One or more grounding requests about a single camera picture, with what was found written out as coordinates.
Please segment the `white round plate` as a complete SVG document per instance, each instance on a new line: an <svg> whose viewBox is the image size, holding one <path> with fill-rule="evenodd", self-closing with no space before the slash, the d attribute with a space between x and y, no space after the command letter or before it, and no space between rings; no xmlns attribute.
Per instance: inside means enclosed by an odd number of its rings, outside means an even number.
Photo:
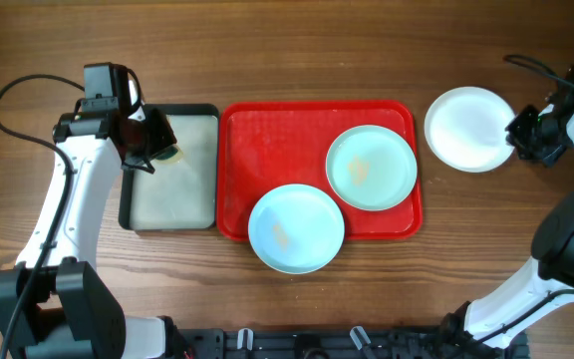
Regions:
<svg viewBox="0 0 574 359"><path fill-rule="evenodd" d="M508 103L479 87L446 91L430 105L424 131L437 158L467 173L484 173L503 165L514 146L506 127L515 118Z"/></svg>

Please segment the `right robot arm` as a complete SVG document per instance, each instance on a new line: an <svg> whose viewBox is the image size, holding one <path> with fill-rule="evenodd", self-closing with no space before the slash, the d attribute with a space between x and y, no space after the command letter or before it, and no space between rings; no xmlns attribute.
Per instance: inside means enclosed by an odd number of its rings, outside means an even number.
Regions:
<svg viewBox="0 0 574 359"><path fill-rule="evenodd" d="M574 145L574 114L566 125ZM490 294L442 321L434 352L446 358L496 358L532 324L574 303L574 189L538 226L525 264Z"/></svg>

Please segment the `light blue front plate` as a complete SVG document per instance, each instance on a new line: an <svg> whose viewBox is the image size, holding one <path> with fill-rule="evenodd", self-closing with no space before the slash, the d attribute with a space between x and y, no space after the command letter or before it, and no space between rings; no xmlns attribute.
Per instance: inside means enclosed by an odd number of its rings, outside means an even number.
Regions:
<svg viewBox="0 0 574 359"><path fill-rule="evenodd" d="M263 263L300 275L319 270L335 258L345 239L345 222L326 193L292 183L272 189L256 202L247 232Z"/></svg>

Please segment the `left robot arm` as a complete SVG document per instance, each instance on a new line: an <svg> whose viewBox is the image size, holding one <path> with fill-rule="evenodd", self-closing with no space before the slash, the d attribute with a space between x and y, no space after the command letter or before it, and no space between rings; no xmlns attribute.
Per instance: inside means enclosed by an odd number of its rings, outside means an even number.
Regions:
<svg viewBox="0 0 574 359"><path fill-rule="evenodd" d="M65 114L49 143L55 167L34 234L0 270L0 357L190 358L166 317L127 317L96 271L106 201L121 170L152 172L175 137L157 108Z"/></svg>

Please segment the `green yellow sponge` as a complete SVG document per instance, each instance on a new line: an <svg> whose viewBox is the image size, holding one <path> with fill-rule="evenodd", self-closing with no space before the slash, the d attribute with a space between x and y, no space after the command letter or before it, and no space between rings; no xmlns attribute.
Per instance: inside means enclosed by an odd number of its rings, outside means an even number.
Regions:
<svg viewBox="0 0 574 359"><path fill-rule="evenodd" d="M173 164L179 162L182 158L183 151L178 145L173 145L161 152L154 160L161 164Z"/></svg>

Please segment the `teal plate on right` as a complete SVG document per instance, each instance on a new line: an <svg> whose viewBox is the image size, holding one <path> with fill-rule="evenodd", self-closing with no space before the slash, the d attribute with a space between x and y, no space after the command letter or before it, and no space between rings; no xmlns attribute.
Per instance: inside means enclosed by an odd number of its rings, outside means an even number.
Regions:
<svg viewBox="0 0 574 359"><path fill-rule="evenodd" d="M327 151L325 172L333 192L348 205L382 211L401 204L418 179L418 163L400 135L361 125L339 135Z"/></svg>

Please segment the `black water basin tray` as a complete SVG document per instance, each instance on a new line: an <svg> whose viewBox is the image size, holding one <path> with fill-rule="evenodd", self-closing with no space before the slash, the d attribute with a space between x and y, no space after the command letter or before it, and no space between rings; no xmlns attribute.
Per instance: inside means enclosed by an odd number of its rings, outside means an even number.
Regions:
<svg viewBox="0 0 574 359"><path fill-rule="evenodd" d="M211 104L147 105L166 115L183 158L153 160L153 174L125 172L119 225L127 230L200 230L215 224L218 117Z"/></svg>

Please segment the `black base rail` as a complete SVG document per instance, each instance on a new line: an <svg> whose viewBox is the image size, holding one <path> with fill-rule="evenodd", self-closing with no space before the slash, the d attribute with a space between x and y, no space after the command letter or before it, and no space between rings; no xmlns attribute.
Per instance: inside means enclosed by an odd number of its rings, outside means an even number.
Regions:
<svg viewBox="0 0 574 359"><path fill-rule="evenodd" d="M253 331L243 328L180 329L171 358L302 359L302 358L498 358L530 359L528 337L519 334L505 349L460 347L438 340L435 327L394 327L390 330Z"/></svg>

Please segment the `red plastic tray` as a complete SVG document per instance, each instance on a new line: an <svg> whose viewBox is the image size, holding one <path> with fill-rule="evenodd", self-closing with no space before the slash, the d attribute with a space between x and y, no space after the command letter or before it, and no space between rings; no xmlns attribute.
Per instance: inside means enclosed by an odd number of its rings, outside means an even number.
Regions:
<svg viewBox="0 0 574 359"><path fill-rule="evenodd" d="M400 240L423 223L421 189L397 206L366 211L332 190L325 161L333 142L360 125L387 128L414 148L415 121L393 100L255 102L229 106L219 120L216 225L234 241L247 241L256 202L277 186L301 183L326 193L340 208L349 240Z"/></svg>

